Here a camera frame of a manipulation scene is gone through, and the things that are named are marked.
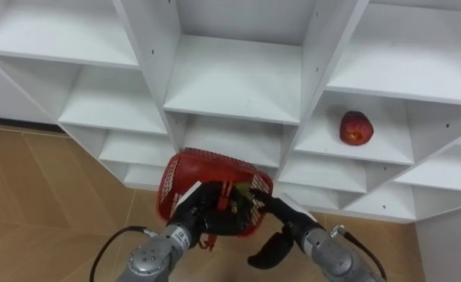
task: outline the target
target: wooden floor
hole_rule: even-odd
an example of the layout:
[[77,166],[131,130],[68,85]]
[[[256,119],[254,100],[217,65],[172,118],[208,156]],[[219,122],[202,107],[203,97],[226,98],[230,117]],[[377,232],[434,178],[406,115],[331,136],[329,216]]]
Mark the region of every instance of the wooden floor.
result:
[[[162,228],[154,198],[125,188],[65,136],[0,128],[0,281],[87,281],[94,256],[114,231],[130,224]],[[328,228],[343,223],[380,258],[389,281],[424,281],[413,225],[316,216]],[[325,281],[298,248],[269,271],[246,265],[280,227],[267,217],[253,237],[221,237],[211,253],[191,250],[170,281]],[[145,240],[141,234],[117,240],[96,281],[114,281]]]

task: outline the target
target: red basket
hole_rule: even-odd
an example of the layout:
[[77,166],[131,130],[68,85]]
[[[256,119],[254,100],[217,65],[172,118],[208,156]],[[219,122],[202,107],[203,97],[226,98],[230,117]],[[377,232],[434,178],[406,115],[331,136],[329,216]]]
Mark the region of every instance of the red basket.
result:
[[[218,204],[220,210],[227,207],[228,195],[234,183],[251,183],[250,188],[260,189],[268,194],[272,194],[274,187],[272,179],[266,173],[258,171],[253,164],[205,150],[185,148],[171,158],[159,185],[157,209],[163,220],[168,221],[171,218],[178,200],[197,181],[224,183]],[[262,205],[253,200],[252,225],[239,234],[240,237],[253,234],[260,225],[263,215],[258,212],[258,208]],[[209,235],[205,244],[200,243],[200,246],[211,251],[215,241],[216,236]]]

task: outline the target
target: red apple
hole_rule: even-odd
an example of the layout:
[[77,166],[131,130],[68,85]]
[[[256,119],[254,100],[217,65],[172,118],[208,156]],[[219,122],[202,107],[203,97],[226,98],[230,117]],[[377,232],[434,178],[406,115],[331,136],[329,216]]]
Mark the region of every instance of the red apple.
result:
[[340,122],[340,139],[348,145],[360,146],[367,143],[373,136],[373,126],[370,120],[358,111],[348,111]]

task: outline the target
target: black cable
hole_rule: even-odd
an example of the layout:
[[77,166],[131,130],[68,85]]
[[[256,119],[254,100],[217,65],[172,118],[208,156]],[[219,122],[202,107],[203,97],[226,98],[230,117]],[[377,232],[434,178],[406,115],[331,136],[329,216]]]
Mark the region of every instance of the black cable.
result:
[[112,243],[112,241],[115,240],[115,238],[119,237],[121,234],[128,232],[128,231],[133,231],[133,232],[140,232],[143,233],[144,230],[146,230],[147,227],[144,226],[127,226],[118,232],[114,233],[107,242],[103,245],[101,248],[100,252],[98,252],[98,255],[95,258],[95,261],[93,262],[93,265],[91,266],[91,271],[89,272],[89,282],[94,282],[95,281],[95,272],[96,272],[96,267],[98,266],[98,262],[102,259],[103,253],[107,250],[108,246]]
[[374,256],[374,254],[368,250],[356,237],[353,236],[353,234],[349,233],[346,231],[343,233],[344,238],[346,238],[349,242],[352,244],[356,245],[358,248],[360,248],[362,251],[365,252],[365,254],[372,259],[372,261],[377,265],[380,271],[380,276],[387,281],[387,275],[386,275],[386,270],[384,270],[384,267],[380,263],[379,259]]

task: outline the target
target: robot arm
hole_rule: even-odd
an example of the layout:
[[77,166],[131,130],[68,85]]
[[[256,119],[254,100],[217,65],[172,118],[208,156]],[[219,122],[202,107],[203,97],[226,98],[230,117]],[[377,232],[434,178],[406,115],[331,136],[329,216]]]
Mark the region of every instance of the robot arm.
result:
[[273,235],[257,255],[249,258],[251,266],[259,269],[275,267],[289,253],[295,241],[300,249],[321,267],[330,282],[385,281],[380,275],[372,272],[355,250],[335,240],[338,233],[350,235],[345,233],[343,226],[337,226],[328,233],[311,213],[287,195],[274,198],[258,190],[253,191],[253,194],[257,200],[264,203],[262,212],[270,212],[285,225],[282,233]]
[[[216,210],[222,186],[218,182],[195,183],[178,200],[166,228],[132,252],[117,282],[167,282],[175,264],[199,242],[202,233],[233,236],[245,230],[251,224],[247,212]],[[240,195],[231,192],[231,197]]]
[[[264,203],[261,212],[270,212],[285,224],[282,233],[273,235],[258,254],[249,258],[251,266],[259,269],[275,267],[296,242],[321,267],[330,282],[385,281],[371,271],[356,251],[335,240],[336,234],[345,232],[342,226],[328,233],[311,213],[286,195],[279,199],[258,190],[251,192],[257,201]],[[196,183],[180,199],[172,220],[163,232],[132,252],[117,282],[167,282],[178,260],[196,245],[202,232],[225,230],[225,235],[240,233],[246,227],[242,221],[227,220],[225,226],[217,227],[209,226],[209,222],[219,221],[215,220],[215,216],[206,221],[209,218],[205,215],[209,210],[204,207],[214,207],[219,194],[220,190],[213,189],[211,183]]]
[[158,236],[132,252],[117,282],[167,282],[175,264],[189,249],[192,236],[181,225],[167,225]]

